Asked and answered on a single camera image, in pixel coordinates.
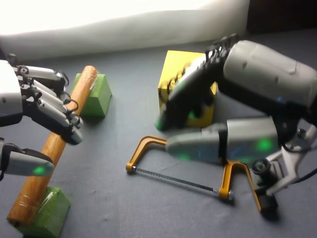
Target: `gray table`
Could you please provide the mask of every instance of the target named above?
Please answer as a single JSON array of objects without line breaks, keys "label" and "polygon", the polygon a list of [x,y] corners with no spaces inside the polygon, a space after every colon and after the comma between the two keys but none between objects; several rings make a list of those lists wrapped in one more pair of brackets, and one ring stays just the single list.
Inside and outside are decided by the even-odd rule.
[{"label": "gray table", "polygon": [[[317,29],[251,37],[317,68]],[[113,97],[103,120],[85,121],[84,142],[67,146],[50,182],[72,202],[61,238],[218,238],[316,237],[317,184],[312,178],[276,195],[279,219],[258,212],[246,176],[237,174],[234,205],[181,186],[129,176],[125,165],[145,135],[163,136],[154,127],[159,113],[157,85],[167,50],[203,52],[208,42],[111,54],[30,62],[64,70],[71,79],[85,65],[107,75]],[[218,93],[214,121],[259,115]],[[0,129],[0,136],[22,148],[41,150],[49,132],[24,118]],[[303,175],[317,167],[317,153],[300,166]],[[180,161],[149,151],[140,167],[220,187],[223,169]],[[0,237],[21,237],[6,216],[25,178],[5,176],[0,183]]]}]

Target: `white curtain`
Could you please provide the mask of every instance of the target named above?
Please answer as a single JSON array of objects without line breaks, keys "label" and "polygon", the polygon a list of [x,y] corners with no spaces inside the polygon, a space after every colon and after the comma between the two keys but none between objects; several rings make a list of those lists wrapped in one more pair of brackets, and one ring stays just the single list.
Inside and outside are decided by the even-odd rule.
[{"label": "white curtain", "polygon": [[8,0],[0,46],[26,60],[212,40],[244,34],[248,7],[249,0]]}]

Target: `yellow box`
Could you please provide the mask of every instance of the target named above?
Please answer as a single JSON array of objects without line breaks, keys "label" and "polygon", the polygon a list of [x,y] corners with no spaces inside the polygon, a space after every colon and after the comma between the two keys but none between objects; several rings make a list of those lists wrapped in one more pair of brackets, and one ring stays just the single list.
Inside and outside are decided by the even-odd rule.
[{"label": "yellow box", "polygon": [[[161,97],[158,97],[159,107],[168,99],[167,93],[167,85],[172,78],[175,78],[176,75],[184,69],[184,67],[190,64],[194,59],[202,56],[202,53],[194,53],[194,52],[185,52],[185,51],[168,51],[166,54],[162,74],[160,76],[160,80],[158,83],[158,94],[161,94],[161,97],[164,101],[162,101]],[[174,87],[174,80],[172,80],[169,91],[171,93]],[[211,86],[211,91],[214,98],[215,103],[215,95],[216,95],[216,83]],[[203,108],[203,116],[200,118],[188,117],[186,126],[193,127],[206,127],[211,125],[214,103],[211,106],[204,106]]]}]

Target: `robotic hand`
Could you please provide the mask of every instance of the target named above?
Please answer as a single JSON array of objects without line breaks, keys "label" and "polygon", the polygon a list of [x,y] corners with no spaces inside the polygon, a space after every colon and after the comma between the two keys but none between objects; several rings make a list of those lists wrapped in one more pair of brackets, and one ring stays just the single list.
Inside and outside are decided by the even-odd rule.
[{"label": "robotic hand", "polygon": [[[30,117],[46,129],[59,134],[67,143],[79,144],[82,119],[65,105],[74,102],[65,92],[69,80],[62,72],[47,68],[17,65],[15,55],[0,60],[0,126],[17,124]],[[0,138],[0,180],[3,173],[23,176],[47,176],[54,165],[46,155],[20,149]]]},{"label": "robotic hand", "polygon": [[[221,93],[267,117],[228,120],[202,132],[173,136],[167,140],[169,153],[188,153],[209,161],[214,156],[223,163],[227,159],[253,162],[254,175],[266,177],[268,195],[317,173],[300,179],[297,175],[300,161],[314,149],[311,144],[317,136],[317,72],[313,68],[263,45],[239,41],[236,35],[225,37],[186,69],[163,107],[157,128],[181,128],[190,112],[199,117],[214,82]],[[312,124],[308,132],[297,131],[300,119]],[[284,174],[276,163],[280,159],[286,165]]]}]

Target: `wooden stick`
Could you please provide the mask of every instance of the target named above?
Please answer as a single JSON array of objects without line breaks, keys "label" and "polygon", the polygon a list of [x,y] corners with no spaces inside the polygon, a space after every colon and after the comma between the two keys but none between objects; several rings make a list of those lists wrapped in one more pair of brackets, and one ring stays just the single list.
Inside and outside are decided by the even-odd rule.
[{"label": "wooden stick", "polygon": [[[78,103],[76,114],[82,111],[85,102],[90,94],[90,88],[97,77],[97,70],[92,66],[86,66],[71,93],[71,98]],[[74,102],[67,104],[67,108],[73,109]],[[49,156],[56,166],[65,148],[66,142],[62,138],[51,133],[42,149],[42,153]],[[15,225],[30,225],[39,210],[45,190],[51,176],[28,177],[17,197],[7,219]]]}]

